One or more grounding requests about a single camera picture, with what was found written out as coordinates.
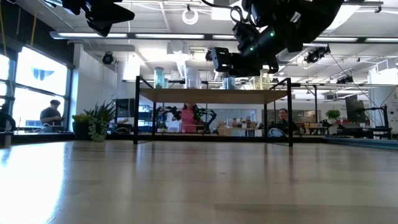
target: shelf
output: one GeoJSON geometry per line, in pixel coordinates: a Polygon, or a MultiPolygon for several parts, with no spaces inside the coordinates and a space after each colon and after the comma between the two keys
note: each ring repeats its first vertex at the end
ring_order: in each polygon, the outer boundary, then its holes
{"type": "Polygon", "coordinates": [[[263,105],[287,96],[285,90],[196,90],[140,89],[140,94],[157,103],[220,103],[263,105]]]}

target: plant pot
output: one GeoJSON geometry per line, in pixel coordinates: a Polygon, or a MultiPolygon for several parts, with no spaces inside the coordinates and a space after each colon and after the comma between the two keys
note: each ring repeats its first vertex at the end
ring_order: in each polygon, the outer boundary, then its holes
{"type": "Polygon", "coordinates": [[[329,135],[337,134],[338,126],[331,126],[329,127],[329,135]]]}
{"type": "MultiPolygon", "coordinates": [[[[76,123],[73,122],[73,133],[78,140],[81,141],[91,141],[91,136],[88,134],[90,132],[88,123],[76,123]]],[[[101,133],[101,127],[99,125],[96,126],[96,132],[98,134],[101,133]]]]}

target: wooden table surface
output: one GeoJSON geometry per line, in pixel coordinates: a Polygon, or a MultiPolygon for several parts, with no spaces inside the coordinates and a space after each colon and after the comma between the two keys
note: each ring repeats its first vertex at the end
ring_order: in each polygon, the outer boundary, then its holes
{"type": "Polygon", "coordinates": [[[287,96],[285,90],[140,89],[140,94],[159,103],[268,104],[287,96]]]}
{"type": "Polygon", "coordinates": [[[398,152],[331,144],[0,149],[0,223],[390,224],[398,152]]]}

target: wall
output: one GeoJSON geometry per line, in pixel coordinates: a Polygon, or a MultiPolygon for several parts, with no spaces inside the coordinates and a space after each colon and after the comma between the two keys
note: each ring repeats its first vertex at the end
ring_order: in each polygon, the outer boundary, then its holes
{"type": "MultiPolygon", "coordinates": [[[[369,83],[371,84],[398,84],[398,69],[388,69],[377,72],[376,69],[369,70],[369,83]]],[[[369,91],[372,101],[380,107],[387,105],[389,126],[393,132],[398,131],[398,89],[394,87],[378,87],[369,91]]],[[[376,118],[378,126],[384,124],[384,117],[379,115],[379,111],[371,111],[376,118]]]]}
{"type": "MultiPolygon", "coordinates": [[[[118,80],[117,80],[117,96],[119,99],[129,99],[136,97],[136,83],[135,82],[122,82],[125,77],[127,62],[119,62],[117,66],[118,71],[118,80]]],[[[141,84],[141,88],[148,88],[147,85],[141,84]]],[[[140,105],[149,105],[152,106],[153,102],[148,99],[140,96],[140,105]]]]}
{"type": "Polygon", "coordinates": [[[76,69],[72,74],[70,116],[118,97],[118,74],[86,53],[80,44],[75,45],[73,63],[76,69]]]}

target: white wall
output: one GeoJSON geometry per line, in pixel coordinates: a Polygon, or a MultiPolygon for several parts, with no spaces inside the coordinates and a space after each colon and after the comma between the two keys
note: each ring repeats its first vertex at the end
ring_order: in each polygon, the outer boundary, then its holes
{"type": "Polygon", "coordinates": [[[75,45],[73,63],[76,68],[72,75],[70,116],[93,108],[96,103],[109,103],[117,98],[118,74],[104,66],[97,59],[75,45]]]}
{"type": "MultiPolygon", "coordinates": [[[[381,72],[377,72],[376,69],[369,70],[369,82],[371,84],[398,84],[398,69],[388,69],[381,72]]],[[[380,107],[387,105],[388,108],[388,120],[392,131],[398,131],[398,89],[394,87],[378,87],[372,88],[369,91],[370,98],[376,105],[374,107],[380,107]]],[[[378,126],[384,124],[384,117],[380,111],[371,111],[371,114],[375,117],[378,126]]]]}

